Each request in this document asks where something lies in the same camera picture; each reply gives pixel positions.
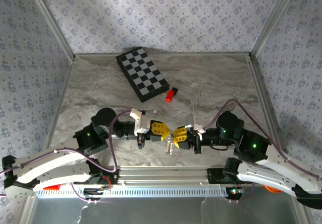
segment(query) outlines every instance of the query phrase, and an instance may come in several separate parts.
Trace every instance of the black and white checkerboard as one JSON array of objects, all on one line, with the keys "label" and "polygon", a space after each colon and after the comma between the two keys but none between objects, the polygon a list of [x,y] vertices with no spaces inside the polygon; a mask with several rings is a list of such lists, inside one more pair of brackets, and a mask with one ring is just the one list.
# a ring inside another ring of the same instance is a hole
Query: black and white checkerboard
[{"label": "black and white checkerboard", "polygon": [[141,47],[121,54],[116,59],[141,102],[169,89],[168,82]]}]

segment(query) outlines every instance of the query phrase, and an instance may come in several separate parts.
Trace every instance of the wall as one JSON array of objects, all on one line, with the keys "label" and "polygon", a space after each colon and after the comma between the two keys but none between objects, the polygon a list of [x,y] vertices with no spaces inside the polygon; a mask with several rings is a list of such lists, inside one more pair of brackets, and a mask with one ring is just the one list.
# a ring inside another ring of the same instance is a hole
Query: wall
[{"label": "wall", "polygon": [[[260,51],[263,73],[288,153],[322,168],[322,0],[290,0]],[[313,211],[322,223],[320,211]]]},{"label": "wall", "polygon": [[[33,0],[0,0],[0,14],[0,158],[23,157],[46,143],[69,62]],[[0,223],[18,205],[0,199]]]},{"label": "wall", "polygon": [[276,0],[46,0],[74,53],[248,52]]}]

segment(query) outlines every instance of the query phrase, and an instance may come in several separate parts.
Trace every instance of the wire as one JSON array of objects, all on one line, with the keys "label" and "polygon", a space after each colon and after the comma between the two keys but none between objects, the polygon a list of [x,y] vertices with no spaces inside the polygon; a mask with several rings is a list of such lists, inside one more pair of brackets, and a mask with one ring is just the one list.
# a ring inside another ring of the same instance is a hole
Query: wire
[{"label": "wire", "polygon": [[[109,173],[114,173],[116,170],[117,170],[117,163],[116,163],[116,157],[115,157],[115,153],[114,153],[114,149],[113,149],[113,144],[112,144],[112,133],[113,133],[113,126],[114,126],[114,123],[116,122],[116,120],[123,114],[126,114],[126,113],[129,113],[131,112],[131,110],[126,110],[124,112],[121,112],[119,113],[118,115],[116,115],[110,126],[109,126],[109,144],[110,144],[110,152],[111,152],[111,155],[112,155],[112,158],[113,158],[113,163],[114,163],[114,168],[112,170],[98,164],[97,162],[95,162],[93,159],[91,159],[90,157],[88,157],[87,155],[83,154],[82,152],[78,151],[78,150],[75,150],[73,148],[69,148],[69,147],[66,147],[66,148],[59,148],[57,150],[54,150],[54,151],[50,151],[50,152],[47,152],[41,156],[38,156],[32,160],[29,160],[25,163],[22,163],[20,164],[19,166],[13,166],[13,167],[10,167],[10,168],[7,168],[3,171],[0,172],[0,176],[11,171],[11,170],[15,170],[15,169],[18,169],[18,168],[23,168],[24,166],[27,166],[29,164],[32,164],[32,163],[35,163],[39,160],[42,160],[48,156],[51,156],[51,155],[54,155],[54,154],[57,154],[57,153],[60,153],[60,152],[72,152],[72,153],[76,153],[76,154],[80,154],[82,155],[86,160],[88,160],[89,162],[91,162],[93,165],[95,165],[96,167],[106,171],[106,172],[109,172]],[[5,194],[0,194],[0,197],[6,197]]]},{"label": "wire", "polygon": [[109,182],[109,188],[111,188],[112,182],[109,177],[102,176],[103,179],[107,180]]},{"label": "wire", "polygon": [[272,139],[272,137],[269,136],[268,133],[266,133],[266,131],[261,127],[261,125],[250,115],[250,113],[236,99],[229,99],[228,101],[226,101],[226,103],[221,107],[221,109],[219,110],[219,112],[217,113],[217,115],[214,117],[214,119],[206,127],[204,127],[204,130],[207,130],[208,128],[210,128],[214,124],[214,122],[218,119],[218,117],[220,116],[220,114],[225,110],[225,108],[227,107],[227,105],[230,102],[236,102],[239,105],[239,107],[246,113],[247,117],[249,117],[251,119],[251,121],[260,129],[260,131],[273,144],[273,146],[275,147],[275,149],[277,150],[277,152],[282,156],[282,158],[284,159],[284,161],[288,162],[291,166],[293,166],[296,169],[302,171],[303,173],[308,174],[308,175],[311,175],[311,176],[315,177],[317,180],[320,179],[320,176],[319,175],[313,174],[310,171],[307,171],[307,170],[303,169],[302,167],[298,166],[297,164],[295,164],[294,162],[290,161],[286,157],[286,155],[284,154],[284,152],[281,150],[281,148],[278,146],[278,144]]},{"label": "wire", "polygon": [[239,200],[239,202],[242,200],[247,200],[247,199],[251,198],[254,190],[255,190],[255,183],[252,184],[252,190],[251,190],[250,194],[247,197],[245,197],[244,199]]},{"label": "wire", "polygon": [[84,197],[80,196],[80,195],[77,193],[77,191],[75,190],[75,187],[74,187],[73,183],[71,183],[71,182],[70,182],[70,186],[71,186],[72,190],[74,191],[75,195],[76,195],[79,199],[81,199],[82,201],[87,202],[88,204],[90,204],[90,203],[95,203],[95,204],[96,204],[96,203],[109,203],[108,201],[101,201],[101,200],[91,200],[91,199],[86,199],[86,198],[84,198]]},{"label": "wire", "polygon": [[226,151],[229,149],[228,146],[225,146],[226,148],[216,148],[216,147],[213,147],[213,146],[209,146],[211,149],[213,150],[217,150],[217,151]]}]

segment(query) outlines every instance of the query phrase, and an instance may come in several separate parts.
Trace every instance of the gray marble table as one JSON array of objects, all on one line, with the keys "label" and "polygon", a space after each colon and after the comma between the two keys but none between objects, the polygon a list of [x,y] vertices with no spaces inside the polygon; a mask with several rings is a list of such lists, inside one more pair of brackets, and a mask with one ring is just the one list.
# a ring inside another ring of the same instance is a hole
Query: gray marble table
[{"label": "gray marble table", "polygon": [[[103,107],[116,113],[137,108],[148,116],[165,122],[172,130],[184,124],[188,114],[203,119],[204,126],[216,115],[229,98],[238,99],[267,129],[263,111],[249,67],[244,56],[222,54],[149,54],[156,67],[171,86],[179,89],[171,103],[165,102],[166,93],[141,103],[115,56],[76,57],[64,96],[52,145],[72,136],[90,123],[90,118]],[[228,110],[245,121],[245,128],[258,132],[256,126],[236,105]],[[136,141],[115,140],[114,148],[119,166],[222,166],[232,156],[233,148],[219,152],[204,147],[201,155],[193,150],[174,149],[164,152],[164,142],[147,142],[139,150]],[[97,154],[104,165],[111,165],[109,150]]]}]

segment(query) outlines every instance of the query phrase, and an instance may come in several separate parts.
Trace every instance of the small metal object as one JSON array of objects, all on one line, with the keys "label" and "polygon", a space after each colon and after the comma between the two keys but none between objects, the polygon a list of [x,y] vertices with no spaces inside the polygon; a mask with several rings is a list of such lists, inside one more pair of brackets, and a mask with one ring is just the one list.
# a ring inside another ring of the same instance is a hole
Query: small metal object
[{"label": "small metal object", "polygon": [[174,147],[173,136],[170,134],[167,138],[167,146],[165,149],[166,154],[171,155]]}]

